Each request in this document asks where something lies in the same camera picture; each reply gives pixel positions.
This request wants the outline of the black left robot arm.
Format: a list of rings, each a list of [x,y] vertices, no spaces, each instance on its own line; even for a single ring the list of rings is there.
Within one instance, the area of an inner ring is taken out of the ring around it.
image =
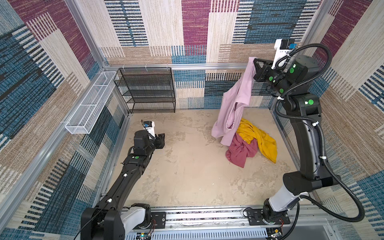
[[[123,209],[155,150],[164,148],[165,138],[165,134],[152,135],[146,130],[135,133],[134,145],[123,161],[118,178],[95,207],[87,208],[82,213],[78,233],[82,240],[124,240],[135,227],[151,224],[150,205],[133,204],[127,211]]]

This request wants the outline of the lilac cloth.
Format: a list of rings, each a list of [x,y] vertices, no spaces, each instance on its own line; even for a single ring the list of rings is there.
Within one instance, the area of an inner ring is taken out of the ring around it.
[[[223,94],[218,119],[212,128],[212,136],[221,139],[221,144],[230,146],[240,125],[243,111],[251,102],[254,76],[257,73],[254,60],[250,57],[244,74]]]

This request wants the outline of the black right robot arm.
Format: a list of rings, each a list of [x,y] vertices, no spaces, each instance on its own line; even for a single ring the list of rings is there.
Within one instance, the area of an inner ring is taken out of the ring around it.
[[[320,71],[317,60],[308,56],[297,56],[289,70],[273,69],[273,61],[254,59],[256,82],[265,82],[279,94],[283,94],[289,87],[299,84],[313,77]],[[298,196],[310,193],[324,187],[337,184],[337,181],[326,170],[319,158],[320,136],[311,121],[322,120],[320,100],[309,93],[311,84],[302,85],[287,94],[283,99],[286,115],[294,116],[290,119],[293,126],[300,154],[300,170],[284,174],[283,186],[271,198],[265,200],[263,206],[263,220],[266,224],[275,224],[287,210],[299,200]]]

